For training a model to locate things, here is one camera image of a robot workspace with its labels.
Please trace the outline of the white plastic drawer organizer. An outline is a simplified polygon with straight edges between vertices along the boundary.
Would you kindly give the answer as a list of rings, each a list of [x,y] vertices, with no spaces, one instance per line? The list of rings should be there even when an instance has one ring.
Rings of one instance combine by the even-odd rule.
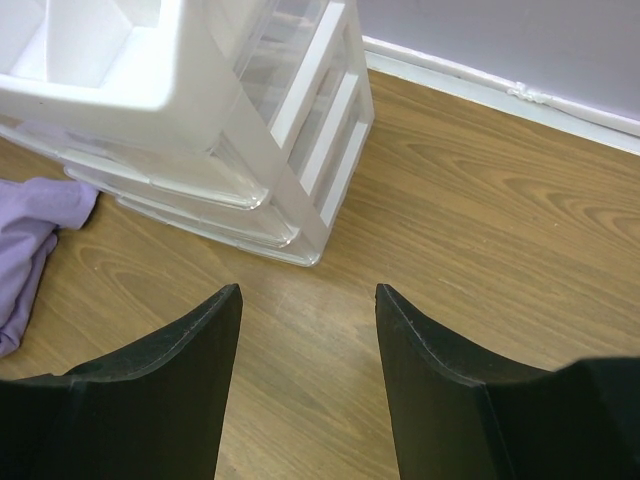
[[[159,222],[316,264],[374,119],[352,1],[5,1],[1,134]]]

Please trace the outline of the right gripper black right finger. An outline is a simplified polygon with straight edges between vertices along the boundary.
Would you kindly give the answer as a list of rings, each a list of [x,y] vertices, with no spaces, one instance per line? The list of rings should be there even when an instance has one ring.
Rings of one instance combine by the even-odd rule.
[[[546,371],[429,318],[387,284],[376,328],[404,479],[635,479],[639,361]]]

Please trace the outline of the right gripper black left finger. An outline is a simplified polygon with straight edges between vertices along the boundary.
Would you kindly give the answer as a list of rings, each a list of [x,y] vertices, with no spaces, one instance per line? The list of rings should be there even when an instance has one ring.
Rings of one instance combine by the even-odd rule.
[[[62,375],[1,384],[5,479],[211,479],[243,299],[183,317]]]

